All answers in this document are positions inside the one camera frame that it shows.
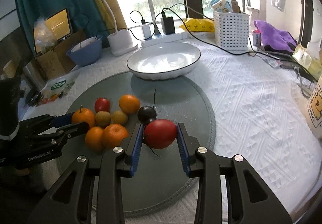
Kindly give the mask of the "white plate black rim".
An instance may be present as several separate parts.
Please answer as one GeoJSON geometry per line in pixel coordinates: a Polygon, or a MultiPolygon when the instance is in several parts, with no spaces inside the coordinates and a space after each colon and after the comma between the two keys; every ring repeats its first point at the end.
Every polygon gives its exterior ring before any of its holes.
{"type": "Polygon", "coordinates": [[[166,42],[133,53],[127,67],[136,77],[158,81],[193,71],[200,59],[201,51],[197,47],[185,42],[166,42]]]}

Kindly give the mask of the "dark plum with stem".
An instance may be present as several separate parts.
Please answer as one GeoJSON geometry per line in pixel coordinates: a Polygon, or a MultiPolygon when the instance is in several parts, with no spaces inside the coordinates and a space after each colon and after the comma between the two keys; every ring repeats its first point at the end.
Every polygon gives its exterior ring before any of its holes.
{"type": "Polygon", "coordinates": [[[154,88],[153,94],[153,106],[142,106],[137,112],[138,120],[143,124],[148,124],[151,121],[155,120],[157,113],[155,110],[155,100],[156,100],[156,89],[154,88]]]}

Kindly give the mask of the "blue bowl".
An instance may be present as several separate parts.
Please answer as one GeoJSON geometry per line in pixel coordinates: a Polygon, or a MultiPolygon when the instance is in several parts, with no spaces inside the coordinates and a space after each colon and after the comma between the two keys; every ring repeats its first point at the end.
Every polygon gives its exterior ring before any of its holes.
{"type": "Polygon", "coordinates": [[[101,56],[102,37],[102,35],[98,35],[81,41],[69,49],[65,55],[78,66],[93,64],[101,56]]]}

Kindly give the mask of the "white charger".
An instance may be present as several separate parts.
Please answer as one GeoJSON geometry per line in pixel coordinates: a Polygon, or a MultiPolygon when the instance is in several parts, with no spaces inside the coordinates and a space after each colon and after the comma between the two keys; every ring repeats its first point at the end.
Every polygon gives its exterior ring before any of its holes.
{"type": "Polygon", "coordinates": [[[152,36],[150,25],[148,23],[144,23],[141,25],[142,33],[144,40],[149,40],[152,36]]]}

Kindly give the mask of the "yellow snack packet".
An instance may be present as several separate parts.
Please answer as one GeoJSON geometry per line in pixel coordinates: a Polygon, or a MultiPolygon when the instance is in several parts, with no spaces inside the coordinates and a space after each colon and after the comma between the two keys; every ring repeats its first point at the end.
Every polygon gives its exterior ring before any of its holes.
{"type": "Polygon", "coordinates": [[[183,24],[180,25],[180,28],[184,31],[190,32],[215,32],[214,22],[209,19],[194,19],[187,18],[184,20],[183,24]]]}

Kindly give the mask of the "yellow-green tissue pack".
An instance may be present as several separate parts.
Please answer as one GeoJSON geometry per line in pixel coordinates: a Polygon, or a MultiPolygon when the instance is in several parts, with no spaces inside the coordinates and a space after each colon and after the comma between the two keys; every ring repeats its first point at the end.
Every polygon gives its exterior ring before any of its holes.
{"type": "Polygon", "coordinates": [[[310,56],[306,48],[301,45],[297,45],[292,57],[298,62],[298,64],[302,65],[317,81],[319,80],[322,72],[321,64],[316,58],[310,56]]]}

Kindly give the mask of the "purple cloth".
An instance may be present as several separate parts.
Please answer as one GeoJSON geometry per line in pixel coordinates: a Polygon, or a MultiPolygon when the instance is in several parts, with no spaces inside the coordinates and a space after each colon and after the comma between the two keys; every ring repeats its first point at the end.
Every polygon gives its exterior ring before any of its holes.
{"type": "Polygon", "coordinates": [[[280,52],[290,56],[293,54],[298,43],[289,32],[277,29],[266,21],[255,20],[253,24],[261,34],[265,51],[280,52]]]}

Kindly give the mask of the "orange mandarin with stem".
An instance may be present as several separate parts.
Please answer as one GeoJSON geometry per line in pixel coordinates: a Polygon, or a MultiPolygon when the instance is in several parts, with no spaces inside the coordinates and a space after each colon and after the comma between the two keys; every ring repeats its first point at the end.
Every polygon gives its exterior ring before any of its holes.
{"type": "Polygon", "coordinates": [[[84,108],[83,106],[80,106],[80,108],[73,113],[71,122],[73,124],[86,122],[90,129],[94,127],[96,123],[94,113],[90,109],[84,108]]]}

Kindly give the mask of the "black charger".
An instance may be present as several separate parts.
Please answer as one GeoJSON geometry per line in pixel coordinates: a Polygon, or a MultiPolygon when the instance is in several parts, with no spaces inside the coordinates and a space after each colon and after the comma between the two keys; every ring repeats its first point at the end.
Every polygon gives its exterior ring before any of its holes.
{"type": "Polygon", "coordinates": [[[173,17],[162,17],[161,18],[162,30],[163,33],[166,35],[174,34],[175,33],[175,25],[173,17]]]}

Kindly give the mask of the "tablet with yellow screen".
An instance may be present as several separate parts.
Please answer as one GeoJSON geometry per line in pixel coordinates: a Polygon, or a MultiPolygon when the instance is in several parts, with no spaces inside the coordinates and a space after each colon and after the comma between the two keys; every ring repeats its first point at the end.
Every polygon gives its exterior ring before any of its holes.
{"type": "Polygon", "coordinates": [[[33,28],[35,53],[46,53],[71,33],[68,9],[62,9],[49,18],[40,17],[33,28]]]}

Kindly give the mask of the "printed fruit plastic bag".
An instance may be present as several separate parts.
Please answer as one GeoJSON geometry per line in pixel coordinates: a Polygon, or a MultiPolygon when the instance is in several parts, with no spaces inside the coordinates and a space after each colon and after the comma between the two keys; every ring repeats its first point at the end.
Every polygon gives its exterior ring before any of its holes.
{"type": "Polygon", "coordinates": [[[79,76],[79,71],[73,71],[56,79],[47,82],[41,91],[32,93],[28,106],[45,105],[65,97],[75,85],[79,76]]]}

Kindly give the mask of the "large red tomato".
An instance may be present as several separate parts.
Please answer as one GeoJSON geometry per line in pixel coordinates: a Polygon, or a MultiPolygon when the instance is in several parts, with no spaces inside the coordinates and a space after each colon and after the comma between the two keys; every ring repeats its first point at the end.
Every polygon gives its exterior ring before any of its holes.
{"type": "Polygon", "coordinates": [[[167,119],[150,122],[143,132],[145,143],[153,149],[164,149],[172,144],[177,136],[177,125],[167,119]]]}

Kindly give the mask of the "white textured tablecloth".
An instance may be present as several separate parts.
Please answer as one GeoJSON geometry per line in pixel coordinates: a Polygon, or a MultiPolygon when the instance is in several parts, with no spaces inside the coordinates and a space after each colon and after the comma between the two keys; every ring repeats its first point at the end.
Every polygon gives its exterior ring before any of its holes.
{"type": "MultiPolygon", "coordinates": [[[[321,188],[321,144],[302,114],[307,100],[295,83],[295,73],[274,69],[258,56],[233,56],[195,39],[183,42],[201,51],[187,77],[204,91],[215,113],[214,152],[243,155],[297,223],[321,188]]],[[[128,71],[132,54],[115,57],[104,51],[96,63],[81,69],[63,100],[30,107],[23,119],[64,114],[87,88],[128,71]]],[[[197,193],[198,182],[170,207],[127,218],[126,223],[193,223],[197,193]]]]}

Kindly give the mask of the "yellow-green fruit right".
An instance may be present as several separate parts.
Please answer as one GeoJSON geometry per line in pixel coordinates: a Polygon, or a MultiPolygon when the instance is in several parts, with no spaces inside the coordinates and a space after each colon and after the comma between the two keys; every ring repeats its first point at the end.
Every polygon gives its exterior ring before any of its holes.
{"type": "Polygon", "coordinates": [[[112,122],[114,124],[125,125],[128,122],[128,115],[121,110],[115,111],[112,114],[112,122]]]}

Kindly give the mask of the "yellow-green fruit left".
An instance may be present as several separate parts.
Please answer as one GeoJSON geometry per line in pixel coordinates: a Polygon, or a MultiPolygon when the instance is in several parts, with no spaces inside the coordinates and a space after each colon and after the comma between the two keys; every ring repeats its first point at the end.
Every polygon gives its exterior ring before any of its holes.
{"type": "Polygon", "coordinates": [[[107,111],[99,111],[95,116],[96,126],[105,128],[111,123],[111,114],[107,111]]]}

